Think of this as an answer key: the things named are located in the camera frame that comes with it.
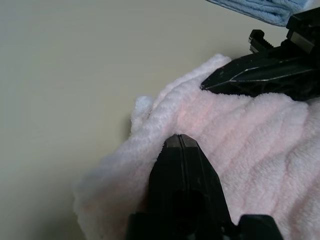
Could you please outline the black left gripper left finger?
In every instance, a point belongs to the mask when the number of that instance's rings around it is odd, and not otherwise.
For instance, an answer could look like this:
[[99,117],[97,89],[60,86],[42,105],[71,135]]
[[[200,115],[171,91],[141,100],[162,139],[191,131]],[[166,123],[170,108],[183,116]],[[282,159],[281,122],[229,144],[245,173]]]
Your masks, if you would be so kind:
[[187,216],[187,178],[183,136],[165,140],[148,181],[148,211],[175,218]]

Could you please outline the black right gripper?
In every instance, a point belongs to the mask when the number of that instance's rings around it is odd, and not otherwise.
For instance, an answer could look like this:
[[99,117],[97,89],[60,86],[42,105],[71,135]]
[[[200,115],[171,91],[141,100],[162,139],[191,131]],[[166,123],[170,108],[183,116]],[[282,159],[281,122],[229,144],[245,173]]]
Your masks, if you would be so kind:
[[257,97],[276,93],[295,101],[320,96],[320,72],[313,57],[320,55],[320,9],[292,15],[286,39],[278,47],[265,40],[262,30],[249,35],[250,51],[220,67],[200,89],[214,94]]

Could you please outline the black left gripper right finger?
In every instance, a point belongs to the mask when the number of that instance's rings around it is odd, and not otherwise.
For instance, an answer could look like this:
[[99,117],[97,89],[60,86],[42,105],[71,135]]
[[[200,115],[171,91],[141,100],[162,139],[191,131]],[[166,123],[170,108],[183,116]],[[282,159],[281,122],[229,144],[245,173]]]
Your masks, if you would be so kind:
[[179,136],[184,156],[185,176],[193,209],[217,225],[233,227],[218,174],[193,138]]

